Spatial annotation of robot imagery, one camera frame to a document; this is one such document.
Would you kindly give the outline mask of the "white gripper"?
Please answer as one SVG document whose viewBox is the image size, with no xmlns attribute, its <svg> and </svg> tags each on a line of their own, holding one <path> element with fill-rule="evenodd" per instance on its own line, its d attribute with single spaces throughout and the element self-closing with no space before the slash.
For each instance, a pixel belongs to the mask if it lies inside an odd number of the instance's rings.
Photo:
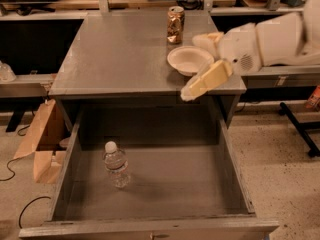
<svg viewBox="0 0 320 240">
<path fill-rule="evenodd" d="M 208 51 L 214 58 L 220 55 L 225 60 L 218 60 L 193 76 L 181 89 L 180 97 L 183 101 L 195 100 L 219 87 L 233 72 L 244 76 L 258 72 L 262 67 L 254 23 L 233 28 L 225 34 L 199 34 L 192 38 L 192 43 Z"/>
</svg>

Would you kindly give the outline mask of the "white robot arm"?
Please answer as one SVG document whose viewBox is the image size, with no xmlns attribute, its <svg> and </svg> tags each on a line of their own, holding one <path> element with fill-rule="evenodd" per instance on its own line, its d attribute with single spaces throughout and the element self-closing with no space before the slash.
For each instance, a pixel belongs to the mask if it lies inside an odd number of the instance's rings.
<svg viewBox="0 0 320 240">
<path fill-rule="evenodd" d="M 181 89 L 184 101 L 194 100 L 225 83 L 230 76 L 252 75 L 274 65 L 320 63 L 320 0 L 307 0 L 302 13 L 247 23 L 225 34 L 197 35 L 193 44 L 215 53 Z"/>
</svg>

